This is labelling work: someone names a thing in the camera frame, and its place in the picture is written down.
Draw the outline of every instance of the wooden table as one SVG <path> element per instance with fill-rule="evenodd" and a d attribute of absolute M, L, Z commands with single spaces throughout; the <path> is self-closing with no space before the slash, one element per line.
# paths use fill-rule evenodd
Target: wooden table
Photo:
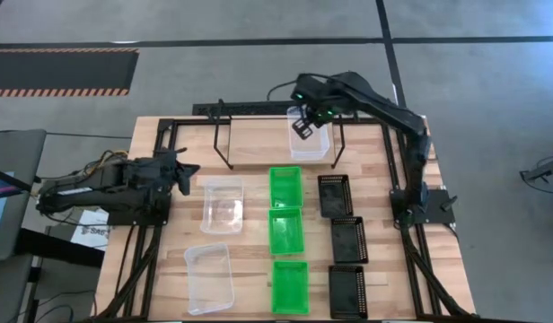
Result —
<path fill-rule="evenodd" d="M 152 156 L 159 118 L 162 117 L 137 119 L 130 158 Z M 336 169 L 332 170 L 329 165 L 303 165 L 305 252 L 278 259 L 304 259 L 309 262 L 311 313 L 308 316 L 275 316 L 271 313 L 271 267 L 275 258 L 268 252 L 268 166 L 229 170 L 213 150 L 214 131 L 214 126 L 179 128 L 176 148 L 189 148 L 180 154 L 179 159 L 200 164 L 202 169 L 191 180 L 190 196 L 183 196 L 173 189 L 169 223 L 162 231 L 149 319 L 329 319 L 328 266 L 333 265 L 333 261 L 330 224 L 320 217 L 317 188 L 317 176 L 320 174 L 348 174 L 355 215 L 364 218 L 370 258 L 370 262 L 364 265 L 369 319 L 415 317 L 400 235 L 392 227 L 388 198 L 391 177 L 379 125 L 345 126 L 347 147 Z M 338 126 L 335 126 L 334 134 L 335 146 L 339 147 Z M 228 149 L 228 135 L 229 127 L 221 126 L 219 148 L 224 152 Z M 263 136 L 262 130 L 257 135 Z M 399 163 L 394 133 L 391 141 Z M 264 153 L 270 158 L 270 151 L 265 150 Z M 430 187 L 437 188 L 443 182 L 434 149 L 431 157 L 426 167 L 426 182 Z M 239 235 L 209 235 L 199 229 L 203 215 L 203 183 L 207 178 L 223 175 L 238 175 L 244 183 L 244 221 Z M 442 225 L 425 227 L 436 276 L 465 310 L 473 311 L 457 240 Z M 96 294 L 100 310 L 113 298 L 128 231 L 128 227 L 118 227 L 110 234 Z M 134 232 L 122 282 L 128 276 L 135 239 Z M 191 316 L 188 313 L 187 266 L 183 253 L 189 247 L 216 242 L 226 242 L 229 246 L 234 305 L 228 310 Z M 419 272 L 418 276 L 425 312 L 430 313 L 426 282 Z M 142 279 L 136 290 L 134 314 L 140 311 L 143 287 Z"/>

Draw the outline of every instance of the paper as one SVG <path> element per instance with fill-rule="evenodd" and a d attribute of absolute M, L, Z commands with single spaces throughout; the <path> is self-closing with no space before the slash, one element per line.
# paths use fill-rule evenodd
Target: paper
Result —
<path fill-rule="evenodd" d="M 99 226 L 76 227 L 71 242 L 105 251 L 107 243 L 109 243 L 110 231 L 109 226 L 105 225 L 107 217 L 108 215 L 101 209 L 97 212 L 83 211 L 80 224 L 99 224 Z"/>

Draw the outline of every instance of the wooden tabletop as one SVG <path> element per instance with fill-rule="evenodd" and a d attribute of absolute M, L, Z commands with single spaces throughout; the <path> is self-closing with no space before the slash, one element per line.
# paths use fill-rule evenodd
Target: wooden tabletop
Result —
<path fill-rule="evenodd" d="M 334 149 L 329 149 L 324 156 L 317 161 L 295 161 L 291 157 L 289 135 L 294 135 L 295 143 L 303 143 L 300 149 L 310 147 L 311 149 L 320 149 L 319 136 L 322 127 L 315 131 L 311 137 L 303 141 L 291 128 L 292 122 L 286 119 L 286 116 L 274 119 L 263 119 L 260 122 L 250 122 L 250 119 L 235 119 L 231 122 L 231 144 L 229 146 L 229 163 L 235 166 L 246 165 L 305 165 L 322 164 L 332 165 L 335 159 Z M 332 125 L 326 125 L 327 140 L 329 147 L 332 142 Z"/>
<path fill-rule="evenodd" d="M 130 158 L 152 156 L 159 118 L 163 117 L 137 119 Z M 334 129 L 334 141 L 339 147 L 337 127 Z M 350 177 L 354 213 L 364 218 L 370 259 L 368 264 L 364 264 L 369 319 L 415 317 L 400 235 L 392 227 L 389 201 L 391 176 L 379 125 L 345 126 L 347 148 L 336 169 L 332 170 L 329 165 L 303 165 L 305 252 L 276 258 L 268 252 L 268 166 L 229 170 L 213 150 L 214 131 L 213 126 L 182 126 L 179 129 L 176 148 L 189 148 L 179 155 L 180 161 L 200 164 L 202 168 L 191 180 L 190 196 L 183 196 L 173 189 L 169 223 L 162 231 L 149 319 L 330 319 L 328 266 L 333 265 L 330 222 L 320 217 L 317 188 L 317 176 L 323 174 L 347 174 Z M 396 136 L 391 134 L 399 164 Z M 228 136 L 229 127 L 221 126 L 219 148 L 224 152 L 228 149 Z M 257 136 L 263 136 L 262 129 Z M 244 220 L 239 235 L 210 235 L 199 229 L 203 216 L 203 184 L 210 177 L 223 175 L 240 176 L 244 184 Z M 443 184 L 434 149 L 426 167 L 426 183 L 431 188 Z M 442 225 L 429 224 L 425 228 L 434 273 L 465 310 L 473 311 L 458 241 Z M 128 227 L 111 231 L 96 294 L 100 310 L 113 298 L 128 231 Z M 122 282 L 128 276 L 135 239 L 136 232 L 129 246 Z M 234 305 L 228 310 L 192 316 L 188 313 L 187 264 L 183 254 L 187 248 L 217 242 L 225 242 L 229 246 Z M 275 259 L 303 259 L 309 262 L 310 315 L 282 316 L 271 313 L 271 268 Z M 425 312 L 430 313 L 426 282 L 419 272 L 418 275 Z M 142 278 L 136 290 L 134 314 L 140 311 L 144 286 Z"/>

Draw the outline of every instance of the table leg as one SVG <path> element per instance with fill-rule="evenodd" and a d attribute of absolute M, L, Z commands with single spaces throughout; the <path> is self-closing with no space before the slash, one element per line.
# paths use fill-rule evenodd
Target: table leg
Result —
<path fill-rule="evenodd" d="M 40 267 L 32 267 L 31 271 L 29 272 L 29 278 L 27 278 L 27 283 L 37 283 L 40 279 L 41 275 L 41 268 Z"/>
<path fill-rule="evenodd" d="M 70 264 L 101 268 L 105 252 L 95 248 L 21 229 L 15 245 L 16 254 L 29 253 L 43 258 L 63 260 Z"/>

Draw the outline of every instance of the computer screen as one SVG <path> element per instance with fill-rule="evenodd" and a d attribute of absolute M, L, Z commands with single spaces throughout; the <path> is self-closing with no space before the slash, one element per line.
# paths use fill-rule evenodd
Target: computer screen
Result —
<path fill-rule="evenodd" d="M 8 178 L 13 179 L 13 172 L 1 172 L 0 171 L 0 198 L 8 197 L 20 194 L 23 192 L 23 188 L 14 185 Z"/>

